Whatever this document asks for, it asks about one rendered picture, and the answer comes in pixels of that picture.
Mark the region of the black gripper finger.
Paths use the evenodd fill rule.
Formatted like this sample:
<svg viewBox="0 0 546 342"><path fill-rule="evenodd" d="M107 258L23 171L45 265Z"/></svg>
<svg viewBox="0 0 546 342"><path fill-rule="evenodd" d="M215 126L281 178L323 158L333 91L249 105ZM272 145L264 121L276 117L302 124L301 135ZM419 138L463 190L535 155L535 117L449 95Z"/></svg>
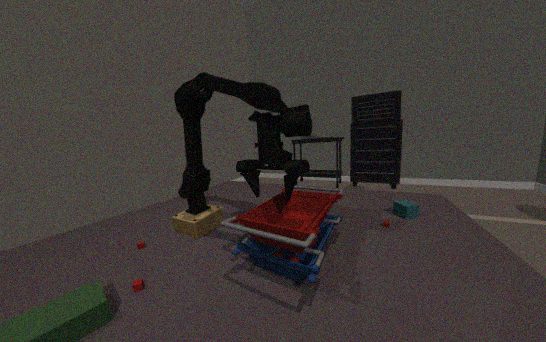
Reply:
<svg viewBox="0 0 546 342"><path fill-rule="evenodd" d="M251 187L256 197L260 196L260 188L259 188L260 172L261 170L256 170L255 172L251 172L251 173L240 173L240 175L242 175L245 178L245 180Z"/></svg>
<svg viewBox="0 0 546 342"><path fill-rule="evenodd" d="M304 175L304 174L302 174ZM293 192L293 189L294 189L294 186L295 186L295 183L297 181L297 179L302 176L302 175L285 175L284 176L284 185L285 185L285 196L286 196L286 201L290 201L290 198L291 198L291 195L292 195L292 192Z"/></svg>

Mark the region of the teal rectangular block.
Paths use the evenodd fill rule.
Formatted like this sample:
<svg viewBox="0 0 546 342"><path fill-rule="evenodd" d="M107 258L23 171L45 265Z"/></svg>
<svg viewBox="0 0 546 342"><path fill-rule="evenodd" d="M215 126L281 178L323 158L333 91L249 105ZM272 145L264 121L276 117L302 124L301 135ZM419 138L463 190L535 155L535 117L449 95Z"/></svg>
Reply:
<svg viewBox="0 0 546 342"><path fill-rule="evenodd" d="M393 201L393 214L404 218L419 218L419 204L414 204L407 200Z"/></svg>

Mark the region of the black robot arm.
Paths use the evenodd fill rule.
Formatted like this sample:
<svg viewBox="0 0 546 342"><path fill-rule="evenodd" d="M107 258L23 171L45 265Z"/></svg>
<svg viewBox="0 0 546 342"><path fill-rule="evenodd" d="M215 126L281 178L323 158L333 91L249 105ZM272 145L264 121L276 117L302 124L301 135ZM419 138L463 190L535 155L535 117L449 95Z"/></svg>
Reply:
<svg viewBox="0 0 546 342"><path fill-rule="evenodd" d="M280 131L286 137L310 136L312 133L309 106L288 108L281 100L279 90L266 83L240 83L205 72L184 83L174 93L176 109L183 119L186 145L186 167L178 194L188 200L190 209L186 212L193 215L211 209L204 195L212 180L211 171L203 165L200 119L205 103L214 91L238 97L258 110L280 113L272 115L271 112L254 111L249 116L248 120L257 121L258 139L280 138Z"/></svg>

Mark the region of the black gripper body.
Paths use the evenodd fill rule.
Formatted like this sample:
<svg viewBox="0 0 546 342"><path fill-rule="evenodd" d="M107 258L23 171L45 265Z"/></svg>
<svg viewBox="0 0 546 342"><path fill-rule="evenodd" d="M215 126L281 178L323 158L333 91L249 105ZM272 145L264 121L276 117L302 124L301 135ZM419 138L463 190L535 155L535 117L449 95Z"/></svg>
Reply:
<svg viewBox="0 0 546 342"><path fill-rule="evenodd" d="M307 160L291 160L282 163L281 146L283 146L281 138L258 139L255 147L258 147L259 160L238 161L236 172L251 173L255 172L256 169L265 169L284 170L288 175L302 175L309 171L309 162ZM265 164L268 164L268 166L265 166Z"/></svg>

